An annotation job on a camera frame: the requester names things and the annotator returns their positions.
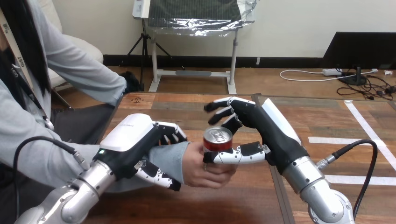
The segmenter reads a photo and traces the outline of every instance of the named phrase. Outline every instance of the red can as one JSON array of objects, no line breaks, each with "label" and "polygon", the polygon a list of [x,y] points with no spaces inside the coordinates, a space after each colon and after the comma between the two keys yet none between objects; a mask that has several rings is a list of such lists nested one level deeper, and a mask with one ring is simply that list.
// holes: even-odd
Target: red can
[{"label": "red can", "polygon": [[226,151],[232,148],[233,134],[230,130],[221,126],[212,126],[204,133],[204,151]]}]

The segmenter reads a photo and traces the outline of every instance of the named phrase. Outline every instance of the black monitor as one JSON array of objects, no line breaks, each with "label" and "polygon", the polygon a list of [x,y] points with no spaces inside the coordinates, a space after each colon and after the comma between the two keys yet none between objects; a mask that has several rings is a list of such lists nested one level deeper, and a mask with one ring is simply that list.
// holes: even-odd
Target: black monitor
[{"label": "black monitor", "polygon": [[[322,59],[321,67],[396,69],[396,33],[337,32]],[[355,85],[364,84],[366,80],[356,74],[352,79],[339,80]]]}]

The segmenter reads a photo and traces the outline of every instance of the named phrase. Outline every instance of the robotic arm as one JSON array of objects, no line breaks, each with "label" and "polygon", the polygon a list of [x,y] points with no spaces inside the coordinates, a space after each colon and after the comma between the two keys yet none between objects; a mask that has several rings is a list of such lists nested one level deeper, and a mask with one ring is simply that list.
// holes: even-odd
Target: robotic arm
[{"label": "robotic arm", "polygon": [[230,116],[223,127],[233,134],[242,125],[255,128],[262,136],[263,145],[254,142],[224,152],[206,152],[204,162],[244,164],[267,160],[308,203],[308,212],[314,223],[354,224],[349,200],[342,193],[330,189],[323,173],[301,146],[296,132],[270,99],[260,107],[250,100],[228,97],[209,103],[204,110],[211,112],[219,107],[225,108],[217,111],[209,124],[214,125],[221,118]]},{"label": "robotic arm", "polygon": [[132,114],[119,123],[100,143],[89,166],[77,179],[53,190],[39,206],[22,214],[15,224],[79,224],[99,197],[116,181],[136,175],[148,182],[179,191],[181,184],[149,162],[142,160],[153,146],[187,141],[178,125],[153,122],[145,114]]}]

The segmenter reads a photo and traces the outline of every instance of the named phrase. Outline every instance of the person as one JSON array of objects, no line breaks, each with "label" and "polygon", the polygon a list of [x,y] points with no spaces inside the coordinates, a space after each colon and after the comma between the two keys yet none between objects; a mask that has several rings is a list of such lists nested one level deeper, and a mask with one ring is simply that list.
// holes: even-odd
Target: person
[{"label": "person", "polygon": [[[99,149],[96,142],[114,106],[123,94],[133,89],[134,82],[112,72],[65,39],[46,19],[35,0],[2,0],[0,8],[31,74],[39,105],[55,126],[54,130],[46,127],[43,112],[6,66],[6,60],[15,66],[21,65],[15,60],[4,33],[0,32],[0,223],[11,224],[15,221],[15,199],[9,177],[18,145],[33,136],[46,136],[63,141],[91,160]],[[26,80],[26,74],[18,67],[16,70]],[[104,104],[80,110],[51,111],[48,68]],[[192,187],[221,188],[236,171],[233,165],[208,164],[204,169],[202,142],[154,147],[146,157],[165,173]],[[22,149],[18,171],[21,213],[39,205],[54,188],[82,172],[71,155],[42,140]],[[116,182],[108,192],[147,186],[150,184],[133,177]]]}]

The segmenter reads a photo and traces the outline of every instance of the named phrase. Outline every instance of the white tape line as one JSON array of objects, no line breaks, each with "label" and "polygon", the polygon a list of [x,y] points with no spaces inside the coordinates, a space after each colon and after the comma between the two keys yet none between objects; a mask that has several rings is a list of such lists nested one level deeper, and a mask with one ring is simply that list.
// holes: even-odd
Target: white tape line
[{"label": "white tape line", "polygon": [[[308,137],[308,141],[310,143],[318,143],[318,144],[340,144],[340,145],[348,145],[359,141],[360,139],[340,139],[340,138],[322,138],[322,137]],[[364,146],[370,146],[370,144],[365,143],[362,144]]]},{"label": "white tape line", "polygon": [[[366,179],[365,176],[338,176],[325,175],[326,180],[330,183],[341,184],[363,184]],[[396,177],[378,177],[372,176],[369,185],[387,185],[396,186]]]},{"label": "white tape line", "polygon": [[351,111],[351,113],[354,115],[354,117],[359,122],[359,124],[364,129],[364,131],[367,133],[367,135],[371,138],[371,140],[373,140],[377,143],[378,149],[384,155],[384,157],[388,160],[388,162],[393,167],[393,169],[396,170],[396,158],[389,151],[388,147],[386,147],[386,144],[380,139],[380,137],[378,137],[378,135],[370,127],[370,125],[367,123],[367,121],[364,119],[364,117],[356,109],[356,107],[354,106],[352,101],[345,101],[344,103],[348,107],[348,109]]}]

